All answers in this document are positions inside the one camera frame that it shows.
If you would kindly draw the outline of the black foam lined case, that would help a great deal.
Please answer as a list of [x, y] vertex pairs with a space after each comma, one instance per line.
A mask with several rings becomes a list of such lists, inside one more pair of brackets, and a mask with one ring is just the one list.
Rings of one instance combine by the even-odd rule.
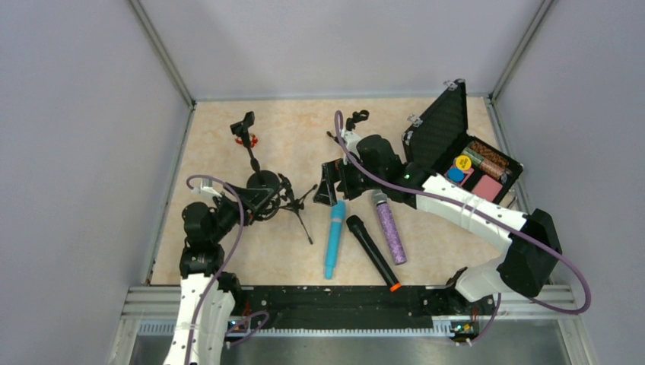
[[[524, 167], [520, 162], [470, 133], [464, 79], [446, 82], [446, 90], [420, 116], [413, 118], [411, 125], [402, 134], [405, 159], [420, 165], [424, 170], [439, 173], [446, 179], [446, 172], [455, 168], [454, 160], [472, 141], [482, 142], [510, 161], [509, 178], [506, 183], [500, 182], [503, 188], [493, 201], [499, 203], [519, 179]], [[464, 180], [456, 184], [468, 192], [472, 192], [480, 178], [487, 175], [474, 164], [471, 169], [463, 172]]]

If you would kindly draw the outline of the poker chip rolls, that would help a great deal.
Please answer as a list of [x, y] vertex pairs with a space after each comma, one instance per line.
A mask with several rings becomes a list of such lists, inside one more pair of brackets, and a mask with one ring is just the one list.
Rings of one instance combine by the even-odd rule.
[[510, 171], [510, 161], [496, 150], [489, 148], [480, 141], [472, 141], [467, 144], [462, 154], [469, 157], [475, 167], [483, 173], [501, 183], [506, 183]]

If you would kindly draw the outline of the teal microphone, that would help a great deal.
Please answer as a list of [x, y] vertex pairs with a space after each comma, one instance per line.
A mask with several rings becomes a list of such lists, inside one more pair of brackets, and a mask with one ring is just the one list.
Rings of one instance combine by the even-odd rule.
[[330, 214], [329, 234], [324, 261], [324, 278], [326, 280], [331, 280], [334, 276], [345, 216], [346, 203], [344, 201], [338, 201], [332, 206]]

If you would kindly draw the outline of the pink card box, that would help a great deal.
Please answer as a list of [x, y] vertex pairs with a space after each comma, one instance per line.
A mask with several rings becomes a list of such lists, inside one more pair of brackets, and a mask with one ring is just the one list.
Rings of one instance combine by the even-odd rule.
[[490, 177], [489, 175], [483, 175], [482, 178], [475, 184], [472, 189], [472, 193], [479, 198], [483, 198], [489, 202], [493, 202], [497, 195], [502, 190], [503, 185]]

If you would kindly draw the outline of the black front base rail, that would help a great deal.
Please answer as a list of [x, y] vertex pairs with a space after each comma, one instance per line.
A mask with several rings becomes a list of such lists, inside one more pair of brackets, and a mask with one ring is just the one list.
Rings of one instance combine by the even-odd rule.
[[435, 316], [456, 314], [443, 290], [425, 286], [262, 285], [243, 288], [232, 315], [260, 310], [265, 329], [309, 330], [430, 329]]

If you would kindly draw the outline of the red owl toy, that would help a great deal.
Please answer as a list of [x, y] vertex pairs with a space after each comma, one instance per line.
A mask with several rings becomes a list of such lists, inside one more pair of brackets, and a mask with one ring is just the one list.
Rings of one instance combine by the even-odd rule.
[[255, 134], [251, 133], [246, 137], [237, 136], [235, 138], [235, 141], [237, 144], [243, 145], [245, 148], [254, 148], [256, 144], [259, 142], [259, 139], [256, 137]]

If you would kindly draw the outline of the blue round chip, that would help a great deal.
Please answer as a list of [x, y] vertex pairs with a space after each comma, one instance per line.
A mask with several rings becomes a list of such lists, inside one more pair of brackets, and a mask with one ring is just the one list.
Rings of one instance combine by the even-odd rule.
[[451, 181], [453, 181], [455, 183], [461, 183], [465, 178], [464, 172], [462, 170], [458, 169], [458, 168], [449, 169], [446, 172], [446, 176], [447, 176], [448, 179], [450, 179]]

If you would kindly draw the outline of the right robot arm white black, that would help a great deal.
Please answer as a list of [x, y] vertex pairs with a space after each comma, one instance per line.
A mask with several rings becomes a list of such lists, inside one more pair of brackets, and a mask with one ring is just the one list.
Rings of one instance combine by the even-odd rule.
[[324, 163], [316, 203], [332, 206], [365, 192], [434, 214], [493, 246], [499, 256], [461, 270], [452, 286], [469, 302], [496, 293], [537, 297], [562, 257], [554, 221], [545, 211], [528, 214], [478, 197], [436, 172], [403, 163], [380, 135], [342, 132], [333, 141], [343, 156]]

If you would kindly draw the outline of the black microphone orange end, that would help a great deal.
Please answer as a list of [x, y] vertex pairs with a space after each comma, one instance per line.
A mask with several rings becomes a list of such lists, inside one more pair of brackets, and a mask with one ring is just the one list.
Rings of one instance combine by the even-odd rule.
[[349, 231], [359, 242], [363, 250], [366, 252], [368, 258], [373, 263], [374, 267], [386, 283], [389, 291], [396, 292], [402, 286], [400, 280], [396, 277], [393, 270], [386, 262], [383, 254], [378, 249], [372, 236], [365, 227], [364, 222], [354, 214], [347, 218], [346, 224]]

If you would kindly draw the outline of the yellow round chip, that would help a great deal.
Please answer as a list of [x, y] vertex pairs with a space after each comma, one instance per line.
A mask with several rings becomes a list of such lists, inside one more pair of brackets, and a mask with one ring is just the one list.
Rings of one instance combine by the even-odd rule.
[[465, 154], [461, 154], [454, 160], [454, 166], [461, 171], [467, 171], [472, 168], [472, 159]]

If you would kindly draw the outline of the purple glitter microphone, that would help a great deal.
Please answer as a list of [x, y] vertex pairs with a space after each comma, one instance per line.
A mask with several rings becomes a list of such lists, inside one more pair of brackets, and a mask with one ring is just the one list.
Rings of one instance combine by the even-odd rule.
[[386, 194], [381, 190], [374, 190], [371, 198], [394, 264], [405, 264], [407, 256]]

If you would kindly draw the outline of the small black tripod stand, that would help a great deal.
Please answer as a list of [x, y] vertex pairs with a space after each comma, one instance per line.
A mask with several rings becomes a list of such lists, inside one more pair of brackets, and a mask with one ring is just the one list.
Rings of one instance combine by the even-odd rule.
[[350, 141], [356, 138], [361, 139], [354, 133], [354, 130], [358, 123], [367, 121], [369, 116], [370, 112], [363, 109], [360, 111], [354, 111], [347, 119], [343, 119], [342, 112], [337, 110], [334, 115], [334, 123], [338, 126], [340, 136], [344, 141]]

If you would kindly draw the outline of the round base microphone stand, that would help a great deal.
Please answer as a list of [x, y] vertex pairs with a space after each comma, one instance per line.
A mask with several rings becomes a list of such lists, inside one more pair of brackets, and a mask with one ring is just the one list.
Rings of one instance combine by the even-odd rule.
[[[250, 135], [249, 129], [255, 123], [255, 114], [253, 111], [249, 111], [245, 114], [243, 119], [239, 122], [235, 122], [230, 125], [231, 133], [237, 137], [242, 136], [246, 137]], [[280, 180], [276, 173], [273, 173], [270, 170], [263, 170], [260, 167], [260, 163], [253, 153], [252, 148], [245, 148], [249, 158], [250, 165], [253, 170], [253, 174], [249, 177], [246, 182], [247, 188], [259, 188], [259, 187], [272, 187], [273, 189], [278, 190], [280, 186]]]

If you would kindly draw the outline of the shock mount tripod stand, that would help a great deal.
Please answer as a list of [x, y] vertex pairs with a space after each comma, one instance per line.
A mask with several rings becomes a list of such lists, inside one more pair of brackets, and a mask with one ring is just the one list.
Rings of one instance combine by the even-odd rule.
[[308, 191], [306, 191], [301, 197], [297, 198], [294, 194], [293, 186], [291, 181], [281, 173], [277, 173], [278, 177], [278, 192], [277, 195], [272, 198], [268, 204], [261, 208], [256, 214], [255, 219], [257, 221], [268, 221], [273, 218], [280, 210], [289, 211], [294, 213], [298, 218], [300, 225], [302, 226], [304, 233], [307, 236], [309, 244], [313, 245], [313, 238], [311, 237], [305, 223], [303, 222], [300, 212], [305, 209], [305, 201], [307, 196], [318, 189], [318, 185], [314, 184]]

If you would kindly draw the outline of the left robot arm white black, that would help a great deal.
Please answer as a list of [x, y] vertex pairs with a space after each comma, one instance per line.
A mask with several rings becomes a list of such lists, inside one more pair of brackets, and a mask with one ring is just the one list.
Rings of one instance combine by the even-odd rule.
[[237, 276], [224, 269], [231, 258], [220, 244], [237, 230], [237, 245], [244, 227], [272, 205], [278, 186], [240, 188], [203, 175], [199, 185], [188, 187], [213, 201], [187, 205], [182, 212], [186, 237], [180, 258], [180, 307], [165, 364], [218, 364], [230, 333], [230, 315], [241, 287]]

